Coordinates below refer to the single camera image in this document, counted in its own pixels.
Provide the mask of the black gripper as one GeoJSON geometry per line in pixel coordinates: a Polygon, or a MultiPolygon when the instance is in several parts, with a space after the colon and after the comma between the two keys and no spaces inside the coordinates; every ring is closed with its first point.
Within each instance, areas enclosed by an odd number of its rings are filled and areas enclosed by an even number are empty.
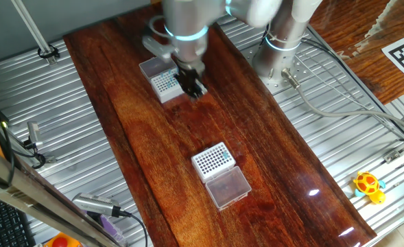
{"type": "Polygon", "coordinates": [[[203,84],[199,73],[194,68],[187,69],[184,67],[178,67],[176,79],[179,84],[184,86],[182,89],[189,97],[193,97],[193,91],[187,86],[191,86],[192,84],[194,89],[194,97],[196,99],[202,97],[208,92],[208,89],[203,84]]]}

